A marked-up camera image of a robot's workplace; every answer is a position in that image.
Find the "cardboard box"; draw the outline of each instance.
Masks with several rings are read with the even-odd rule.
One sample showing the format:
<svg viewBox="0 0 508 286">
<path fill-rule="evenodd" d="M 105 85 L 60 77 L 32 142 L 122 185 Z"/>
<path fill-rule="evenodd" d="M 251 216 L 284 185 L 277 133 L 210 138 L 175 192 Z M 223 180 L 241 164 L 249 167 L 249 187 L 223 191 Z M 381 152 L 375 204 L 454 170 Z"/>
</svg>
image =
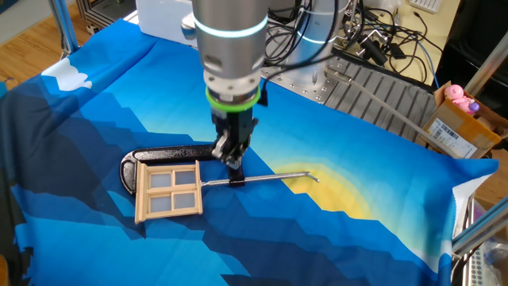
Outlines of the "cardboard box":
<svg viewBox="0 0 508 286">
<path fill-rule="evenodd" d="M 459 158 L 481 158 L 502 139 L 508 137 L 508 121 L 481 102 L 474 117 L 445 98 L 446 87 L 450 82 L 434 92 L 437 110 L 424 125 L 423 130 L 446 145 Z M 425 138 L 438 152 L 443 152 Z"/>
</svg>

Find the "window pane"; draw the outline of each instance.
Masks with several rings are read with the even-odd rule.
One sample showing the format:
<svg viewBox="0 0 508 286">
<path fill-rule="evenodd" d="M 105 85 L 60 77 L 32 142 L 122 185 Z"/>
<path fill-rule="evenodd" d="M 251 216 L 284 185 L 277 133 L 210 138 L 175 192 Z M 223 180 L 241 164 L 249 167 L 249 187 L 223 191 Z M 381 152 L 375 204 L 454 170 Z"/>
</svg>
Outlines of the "window pane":
<svg viewBox="0 0 508 286">
<path fill-rule="evenodd" d="M 150 199 L 151 213 L 170 210 L 171 210 L 171 196 Z"/>
<path fill-rule="evenodd" d="M 175 209 L 181 209 L 186 207 L 195 207 L 194 193 L 174 195 L 175 197 Z"/>
<path fill-rule="evenodd" d="M 196 184 L 196 173 L 194 171 L 182 171 L 176 174 L 176 184 Z"/>
<path fill-rule="evenodd" d="M 150 187 L 170 187 L 171 173 L 150 176 Z"/>
</svg>

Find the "pink toy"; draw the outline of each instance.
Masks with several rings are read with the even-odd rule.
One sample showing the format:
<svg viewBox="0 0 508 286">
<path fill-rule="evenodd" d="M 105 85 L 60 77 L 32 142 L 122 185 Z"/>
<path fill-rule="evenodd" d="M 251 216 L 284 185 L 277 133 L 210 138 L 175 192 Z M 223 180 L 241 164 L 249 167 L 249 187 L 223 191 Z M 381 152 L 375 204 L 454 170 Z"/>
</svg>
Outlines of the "pink toy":
<svg viewBox="0 0 508 286">
<path fill-rule="evenodd" d="M 479 110 L 479 104 L 474 99 L 464 95 L 464 90 L 459 85 L 453 84 L 444 90 L 444 96 L 447 99 L 452 100 L 461 110 L 464 110 L 468 114 L 474 114 Z"/>
</svg>

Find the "wooden window frame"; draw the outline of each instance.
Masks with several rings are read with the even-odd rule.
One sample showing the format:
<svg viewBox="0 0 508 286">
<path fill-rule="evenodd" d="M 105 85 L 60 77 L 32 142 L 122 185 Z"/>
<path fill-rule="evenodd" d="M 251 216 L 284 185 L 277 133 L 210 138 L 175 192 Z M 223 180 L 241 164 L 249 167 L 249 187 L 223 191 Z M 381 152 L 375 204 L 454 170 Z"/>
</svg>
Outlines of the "wooden window frame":
<svg viewBox="0 0 508 286">
<path fill-rule="evenodd" d="M 176 184 L 176 173 L 192 171 L 195 174 L 194 184 Z M 151 187 L 151 175 L 171 174 L 170 187 Z M 175 195 L 194 194 L 194 207 L 175 210 Z M 171 211 L 150 212 L 151 198 L 171 196 Z M 168 218 L 180 215 L 200 215 L 203 213 L 201 197 L 201 179 L 199 174 L 199 162 L 195 164 L 152 166 L 137 162 L 136 180 L 136 211 L 135 223 L 144 222 L 152 218 Z"/>
</svg>

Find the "white box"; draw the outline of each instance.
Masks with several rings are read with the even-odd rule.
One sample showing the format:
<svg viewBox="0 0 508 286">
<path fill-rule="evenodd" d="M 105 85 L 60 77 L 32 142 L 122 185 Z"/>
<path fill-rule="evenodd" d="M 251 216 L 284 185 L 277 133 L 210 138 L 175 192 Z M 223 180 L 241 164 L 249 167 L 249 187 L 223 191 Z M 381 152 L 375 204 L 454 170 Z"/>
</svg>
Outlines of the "white box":
<svg viewBox="0 0 508 286">
<path fill-rule="evenodd" d="M 141 32 L 197 47 L 182 33 L 182 19 L 192 13 L 191 0 L 136 0 Z"/>
</svg>

